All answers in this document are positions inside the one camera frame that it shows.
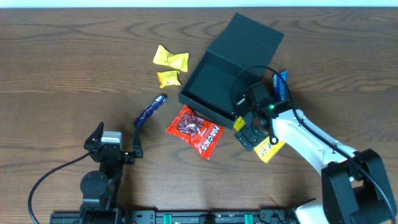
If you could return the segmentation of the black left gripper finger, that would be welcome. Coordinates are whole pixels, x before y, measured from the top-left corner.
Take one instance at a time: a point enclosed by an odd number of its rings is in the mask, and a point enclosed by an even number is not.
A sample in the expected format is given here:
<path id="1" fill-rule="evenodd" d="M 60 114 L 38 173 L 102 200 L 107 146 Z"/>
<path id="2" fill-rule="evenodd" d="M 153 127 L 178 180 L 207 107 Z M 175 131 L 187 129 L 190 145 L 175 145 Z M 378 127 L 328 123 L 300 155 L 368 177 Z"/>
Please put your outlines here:
<path id="1" fill-rule="evenodd" d="M 103 135 L 104 123 L 101 121 L 93 133 L 86 139 L 84 149 L 94 149 L 96 145 L 101 142 Z"/>
<path id="2" fill-rule="evenodd" d="M 142 144 L 139 135 L 140 126 L 137 124 L 134 126 L 134 138 L 132 141 L 132 148 L 135 158 L 143 158 Z"/>

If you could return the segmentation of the blue wafer bar packet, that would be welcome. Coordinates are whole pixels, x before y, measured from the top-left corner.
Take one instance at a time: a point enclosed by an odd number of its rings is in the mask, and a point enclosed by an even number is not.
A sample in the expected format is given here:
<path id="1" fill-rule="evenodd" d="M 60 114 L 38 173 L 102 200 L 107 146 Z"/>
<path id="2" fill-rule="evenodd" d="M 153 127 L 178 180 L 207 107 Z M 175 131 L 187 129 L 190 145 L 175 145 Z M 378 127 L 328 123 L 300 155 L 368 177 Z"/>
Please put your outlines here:
<path id="1" fill-rule="evenodd" d="M 281 101 L 286 99 L 286 89 L 285 85 L 280 77 L 277 74 L 273 74 L 272 76 L 272 84 L 273 84 L 273 95 L 276 101 Z"/>

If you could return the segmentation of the yellow seed snack bag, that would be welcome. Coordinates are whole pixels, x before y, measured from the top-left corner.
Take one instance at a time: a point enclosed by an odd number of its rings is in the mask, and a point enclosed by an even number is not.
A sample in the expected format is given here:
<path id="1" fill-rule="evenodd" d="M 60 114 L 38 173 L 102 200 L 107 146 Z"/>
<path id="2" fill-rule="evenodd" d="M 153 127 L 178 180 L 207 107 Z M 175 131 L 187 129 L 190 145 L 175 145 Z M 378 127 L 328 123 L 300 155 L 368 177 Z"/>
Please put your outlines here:
<path id="1" fill-rule="evenodd" d="M 240 116 L 234 123 L 235 138 L 248 152 L 255 151 L 262 162 L 268 164 L 285 146 L 285 142 L 271 143 L 271 137 L 263 129 L 258 131 L 253 123 L 246 123 Z"/>

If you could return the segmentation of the red Hacks candy bag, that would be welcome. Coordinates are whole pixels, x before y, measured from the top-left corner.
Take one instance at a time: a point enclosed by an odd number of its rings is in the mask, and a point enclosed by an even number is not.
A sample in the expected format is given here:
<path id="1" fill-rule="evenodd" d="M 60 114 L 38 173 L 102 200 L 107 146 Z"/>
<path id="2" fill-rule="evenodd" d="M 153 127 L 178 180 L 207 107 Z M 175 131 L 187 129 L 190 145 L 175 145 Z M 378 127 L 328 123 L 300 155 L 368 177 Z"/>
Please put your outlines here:
<path id="1" fill-rule="evenodd" d="M 224 127 L 199 117 L 196 112 L 184 105 L 165 131 L 183 139 L 203 158 L 209 159 L 221 138 Z"/>

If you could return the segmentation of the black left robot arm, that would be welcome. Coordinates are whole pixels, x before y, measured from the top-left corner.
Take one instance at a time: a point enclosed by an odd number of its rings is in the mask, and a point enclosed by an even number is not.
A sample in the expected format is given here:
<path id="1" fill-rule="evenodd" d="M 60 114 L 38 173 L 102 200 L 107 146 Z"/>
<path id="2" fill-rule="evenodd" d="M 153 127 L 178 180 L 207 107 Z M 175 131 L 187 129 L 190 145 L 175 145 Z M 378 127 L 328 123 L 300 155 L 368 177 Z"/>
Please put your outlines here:
<path id="1" fill-rule="evenodd" d="M 99 169 L 88 172 L 80 182 L 83 194 L 80 207 L 80 224 L 129 223 L 128 211 L 117 208 L 117 199 L 123 167 L 133 165 L 143 157 L 139 126 L 134 128 L 132 151 L 123 151 L 123 138 L 120 132 L 104 131 L 104 123 L 86 139 L 84 148 L 97 163 Z"/>

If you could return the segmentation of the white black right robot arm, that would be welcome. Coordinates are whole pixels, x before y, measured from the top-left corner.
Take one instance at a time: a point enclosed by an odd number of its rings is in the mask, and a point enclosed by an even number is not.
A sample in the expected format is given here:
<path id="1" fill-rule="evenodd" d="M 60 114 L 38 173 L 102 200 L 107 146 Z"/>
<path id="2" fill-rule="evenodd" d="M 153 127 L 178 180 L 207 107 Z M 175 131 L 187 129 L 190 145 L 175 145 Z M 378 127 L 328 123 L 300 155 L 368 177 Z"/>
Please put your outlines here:
<path id="1" fill-rule="evenodd" d="M 282 147 L 295 149 L 320 175 L 322 198 L 292 209 L 296 223 L 396 223 L 397 206 L 383 161 L 372 149 L 357 151 L 324 132 L 294 107 L 273 99 L 261 83 L 241 100 L 231 91 L 243 124 L 235 134 L 247 151 L 268 163 Z"/>

